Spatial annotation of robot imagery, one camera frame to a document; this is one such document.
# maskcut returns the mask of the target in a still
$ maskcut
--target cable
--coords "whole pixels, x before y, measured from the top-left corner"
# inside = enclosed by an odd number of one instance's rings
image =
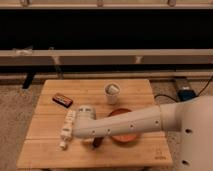
[[[154,96],[154,98],[156,99],[157,97],[160,97],[160,96],[167,97],[167,98],[173,100],[174,102],[178,102],[176,99],[174,99],[173,97],[166,95],[166,94],[157,94]]]
[[[206,83],[206,85],[197,94],[197,97],[200,96],[200,94],[209,86],[209,84],[211,83],[212,80],[213,80],[213,75],[211,76],[211,78],[209,79],[209,81]]]

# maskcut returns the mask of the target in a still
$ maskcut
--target wooden board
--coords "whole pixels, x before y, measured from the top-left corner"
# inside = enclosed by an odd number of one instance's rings
[[[103,0],[105,4],[166,4],[167,0]],[[97,0],[34,0],[34,4],[96,4]],[[202,4],[211,0],[177,0],[177,3]],[[1,0],[0,4],[19,4],[18,0]]]
[[[121,87],[119,103],[107,105],[104,86],[117,83]],[[131,110],[154,104],[148,80],[48,80],[45,82],[32,118],[17,168],[95,168],[142,167],[171,165],[172,159],[163,132],[141,134],[130,144],[117,144],[105,138],[98,149],[92,140],[74,138],[67,151],[59,148],[60,129],[68,109],[54,103],[52,96],[63,93],[74,100],[70,109],[89,104],[96,108],[98,118],[106,117],[119,107]]]

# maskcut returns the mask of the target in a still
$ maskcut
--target cup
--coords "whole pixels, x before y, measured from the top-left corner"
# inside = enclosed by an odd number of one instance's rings
[[[104,91],[107,98],[107,103],[110,105],[115,105],[118,102],[120,87],[115,83],[110,83],[105,86]]]

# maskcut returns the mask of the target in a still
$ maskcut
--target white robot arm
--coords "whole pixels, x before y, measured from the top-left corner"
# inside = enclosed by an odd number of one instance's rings
[[[178,171],[213,170],[213,96],[152,106],[95,120],[91,106],[81,106],[73,134],[94,138],[135,132],[180,131],[181,155]]]

